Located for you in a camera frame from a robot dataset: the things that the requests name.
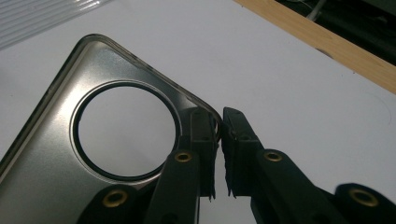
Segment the silver metal plate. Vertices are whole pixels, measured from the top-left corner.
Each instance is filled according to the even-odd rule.
[[[190,111],[219,114],[132,53],[102,35],[82,38],[0,164],[2,223],[76,223],[92,197],[112,184],[140,189],[161,167],[141,176],[117,176],[96,167],[78,141],[84,106],[118,86],[150,91],[168,107],[177,134],[189,135]]]

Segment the brass insert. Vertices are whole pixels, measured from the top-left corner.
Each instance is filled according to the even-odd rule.
[[[125,203],[127,198],[128,194],[122,189],[113,189],[102,200],[102,203],[105,207],[118,207]]]
[[[350,189],[349,196],[357,203],[368,207],[376,207],[379,204],[378,199],[372,193],[363,189]]]
[[[186,162],[192,159],[192,155],[187,152],[180,152],[176,154],[175,159],[180,162]]]
[[[281,161],[282,160],[282,156],[276,152],[265,152],[264,158],[267,159],[268,161]]]

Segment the wooden board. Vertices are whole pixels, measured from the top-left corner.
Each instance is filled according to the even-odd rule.
[[[275,0],[235,0],[235,2],[396,94],[396,66],[315,24]]]

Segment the circular hole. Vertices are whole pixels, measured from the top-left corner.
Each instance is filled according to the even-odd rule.
[[[378,199],[363,189],[351,189],[349,191],[349,196],[355,200],[355,202],[363,204],[369,207],[375,207],[379,204]]]
[[[128,194],[125,191],[121,189],[114,189],[106,195],[102,203],[105,207],[117,207],[125,203],[127,198]]]
[[[191,154],[186,152],[180,152],[176,154],[176,160],[185,162],[191,160]]]
[[[282,156],[275,152],[264,153],[264,158],[267,159],[268,161],[281,161],[282,160]]]
[[[312,220],[314,220],[315,223],[318,223],[318,224],[330,224],[331,223],[329,218],[323,214],[314,214],[312,216]]]
[[[129,86],[96,95],[78,125],[83,154],[94,168],[116,176],[140,176],[155,170],[175,139],[175,121],[163,101]]]
[[[177,215],[173,213],[168,213],[163,215],[163,218],[161,218],[161,223],[162,224],[177,224],[178,218]]]

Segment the screw hole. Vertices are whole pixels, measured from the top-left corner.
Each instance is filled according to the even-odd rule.
[[[318,224],[330,224],[331,223],[328,217],[326,217],[325,215],[320,214],[320,213],[314,214],[312,216],[312,220],[314,220],[314,222],[318,223]]]
[[[245,135],[245,136],[242,136],[241,139],[244,140],[244,141],[247,141],[247,140],[250,139],[250,137]]]
[[[264,158],[268,161],[281,161],[282,156],[275,152],[266,152],[264,153]]]
[[[163,218],[161,218],[161,223],[162,224],[177,224],[178,218],[177,215],[173,213],[168,213],[163,215]]]
[[[118,207],[125,203],[127,198],[128,194],[122,189],[113,189],[102,200],[102,204],[105,207]]]
[[[190,161],[191,158],[192,158],[192,155],[187,152],[180,152],[180,153],[177,153],[175,156],[175,159],[180,162]]]
[[[349,196],[355,202],[368,207],[375,207],[379,204],[378,199],[373,194],[363,189],[350,189]]]

